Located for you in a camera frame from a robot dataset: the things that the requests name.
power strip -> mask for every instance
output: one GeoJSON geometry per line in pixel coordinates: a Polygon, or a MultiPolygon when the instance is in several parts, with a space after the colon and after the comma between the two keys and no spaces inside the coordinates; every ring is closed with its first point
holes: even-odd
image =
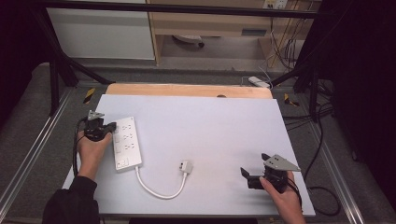
{"type": "Polygon", "coordinates": [[[249,82],[251,82],[253,85],[258,86],[258,87],[264,87],[268,88],[270,85],[266,83],[265,81],[257,78],[257,77],[250,77],[248,79],[249,82]]]}
{"type": "Polygon", "coordinates": [[[134,117],[116,120],[113,133],[114,159],[117,172],[130,170],[142,163],[134,117]]]}

hand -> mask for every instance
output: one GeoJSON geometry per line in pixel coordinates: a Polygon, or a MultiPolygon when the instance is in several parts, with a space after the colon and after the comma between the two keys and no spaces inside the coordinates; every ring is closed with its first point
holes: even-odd
{"type": "MultiPolygon", "coordinates": [[[[288,171],[288,178],[294,181],[292,171],[288,171]]],[[[273,199],[277,212],[286,223],[305,223],[298,196],[289,186],[285,192],[279,193],[265,178],[260,177],[260,182],[262,182],[262,187],[273,199]]]]}
{"type": "Polygon", "coordinates": [[[111,142],[112,134],[108,133],[101,141],[93,142],[84,136],[84,132],[79,132],[78,139],[77,149],[81,159],[78,175],[88,177],[94,181],[99,163],[105,154],[105,149],[111,142]]]}

sleeve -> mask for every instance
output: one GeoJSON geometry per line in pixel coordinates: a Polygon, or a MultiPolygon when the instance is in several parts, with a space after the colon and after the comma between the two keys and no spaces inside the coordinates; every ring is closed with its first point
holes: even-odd
{"type": "Polygon", "coordinates": [[[70,189],[58,189],[49,199],[42,223],[100,223],[98,203],[93,199],[96,187],[87,177],[75,177],[70,189]]]}

white cabinet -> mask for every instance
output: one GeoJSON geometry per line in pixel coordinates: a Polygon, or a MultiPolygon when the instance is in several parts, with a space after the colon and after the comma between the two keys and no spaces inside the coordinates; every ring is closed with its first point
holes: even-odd
{"type": "MultiPolygon", "coordinates": [[[[95,0],[100,1],[145,3],[95,0]]],[[[48,13],[69,57],[154,60],[147,12],[48,8],[48,13]]]]}

white power strip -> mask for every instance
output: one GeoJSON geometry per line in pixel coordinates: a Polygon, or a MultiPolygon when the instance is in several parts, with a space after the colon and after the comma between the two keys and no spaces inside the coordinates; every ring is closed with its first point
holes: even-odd
{"type": "Polygon", "coordinates": [[[137,140],[134,117],[116,120],[117,129],[113,133],[114,159],[118,172],[130,170],[142,163],[137,140]]]}

